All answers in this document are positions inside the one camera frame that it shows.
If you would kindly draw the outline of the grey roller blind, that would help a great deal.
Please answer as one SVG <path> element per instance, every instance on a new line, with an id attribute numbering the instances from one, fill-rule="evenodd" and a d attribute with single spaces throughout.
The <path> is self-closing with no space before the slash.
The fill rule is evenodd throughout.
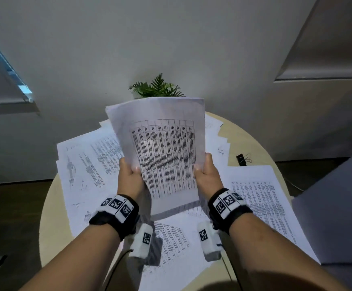
<path id="1" fill-rule="evenodd" d="M 352 79 L 352 0 L 316 0 L 275 81 Z"/>
<path id="2" fill-rule="evenodd" d="M 32 91 L 0 51 L 0 115 L 38 112 Z"/>

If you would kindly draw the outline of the green fern plant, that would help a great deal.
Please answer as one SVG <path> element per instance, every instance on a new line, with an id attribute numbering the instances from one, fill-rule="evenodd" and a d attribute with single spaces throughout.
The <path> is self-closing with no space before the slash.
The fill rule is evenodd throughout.
<path id="1" fill-rule="evenodd" d="M 160 73 L 158 76 L 151 81 L 147 82 L 135 82 L 129 87 L 134 95 L 138 98 L 150 98 L 150 97 L 184 97 L 181 88 L 173 83 L 165 82 L 163 74 Z"/>

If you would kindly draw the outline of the grey flat board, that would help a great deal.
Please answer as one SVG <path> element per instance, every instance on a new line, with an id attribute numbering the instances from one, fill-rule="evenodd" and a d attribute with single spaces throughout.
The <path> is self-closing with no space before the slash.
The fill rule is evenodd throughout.
<path id="1" fill-rule="evenodd" d="M 352 157 L 292 200 L 321 265 L 352 290 Z"/>

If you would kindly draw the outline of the person's right forearm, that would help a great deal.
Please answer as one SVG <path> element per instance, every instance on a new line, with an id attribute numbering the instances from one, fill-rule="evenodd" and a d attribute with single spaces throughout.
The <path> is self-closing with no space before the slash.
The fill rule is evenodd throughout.
<path id="1" fill-rule="evenodd" d="M 229 234 L 254 291 L 349 291 L 252 213 L 238 217 Z"/>

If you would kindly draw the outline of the stack of printed papers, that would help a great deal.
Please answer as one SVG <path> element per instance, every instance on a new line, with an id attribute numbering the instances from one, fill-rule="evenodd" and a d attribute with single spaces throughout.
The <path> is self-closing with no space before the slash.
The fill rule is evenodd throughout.
<path id="1" fill-rule="evenodd" d="M 202 98 L 142 98 L 105 112 L 125 160 L 140 167 L 151 216 L 199 201 L 194 165 L 205 159 Z"/>

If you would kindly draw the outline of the person's left forearm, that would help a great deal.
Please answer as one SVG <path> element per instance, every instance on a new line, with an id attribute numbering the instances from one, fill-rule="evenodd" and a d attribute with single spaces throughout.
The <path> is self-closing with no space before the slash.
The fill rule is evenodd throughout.
<path id="1" fill-rule="evenodd" d="M 89 225 L 19 291 L 98 291 L 121 242 L 131 227 Z"/>

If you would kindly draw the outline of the black binder clip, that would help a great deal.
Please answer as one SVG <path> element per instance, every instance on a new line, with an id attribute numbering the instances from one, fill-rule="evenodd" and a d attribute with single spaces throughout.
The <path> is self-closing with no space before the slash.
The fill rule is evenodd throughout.
<path id="1" fill-rule="evenodd" d="M 247 166 L 248 164 L 252 163 L 251 158 L 249 158 L 247 155 L 244 156 L 242 153 L 236 156 L 237 162 L 239 166 Z"/>

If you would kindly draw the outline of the pile of loose printed sheets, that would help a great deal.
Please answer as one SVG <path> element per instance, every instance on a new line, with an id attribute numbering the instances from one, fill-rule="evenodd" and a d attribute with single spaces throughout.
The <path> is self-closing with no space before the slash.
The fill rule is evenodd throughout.
<path id="1" fill-rule="evenodd" d="M 230 173 L 229 182 L 246 200 L 253 212 L 273 229 L 292 241 L 319 263 L 301 229 L 290 201 L 273 176 L 269 165 L 254 168 L 227 166 L 231 144 L 218 133 L 224 125 L 209 115 L 206 118 L 206 150 L 212 154 L 220 173 Z M 122 149 L 109 120 L 95 131 L 57 144 L 57 169 L 73 237 L 80 234 L 95 215 L 94 210 L 109 195 L 116 194 Z M 128 274 L 138 276 L 138 291 L 181 291 L 204 270 L 207 261 L 198 242 L 198 224 L 209 221 L 203 199 L 178 206 L 150 217 L 141 214 L 138 226 L 153 224 L 154 240 L 148 257 L 134 268 L 133 255 L 127 259 Z"/>

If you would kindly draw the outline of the person's right hand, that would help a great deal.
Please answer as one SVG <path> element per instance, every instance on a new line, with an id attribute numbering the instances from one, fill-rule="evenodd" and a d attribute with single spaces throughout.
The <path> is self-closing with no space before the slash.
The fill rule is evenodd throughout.
<path id="1" fill-rule="evenodd" d="M 224 186 L 215 167 L 211 153 L 205 153 L 203 165 L 194 166 L 194 175 L 198 186 L 199 193 L 209 201 L 218 191 L 223 192 Z"/>

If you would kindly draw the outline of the person's left hand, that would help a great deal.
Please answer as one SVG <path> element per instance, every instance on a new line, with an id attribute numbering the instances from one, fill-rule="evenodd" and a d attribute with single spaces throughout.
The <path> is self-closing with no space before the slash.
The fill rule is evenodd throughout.
<path id="1" fill-rule="evenodd" d="M 126 195 L 138 202 L 144 191 L 144 181 L 142 175 L 118 175 L 117 194 Z"/>

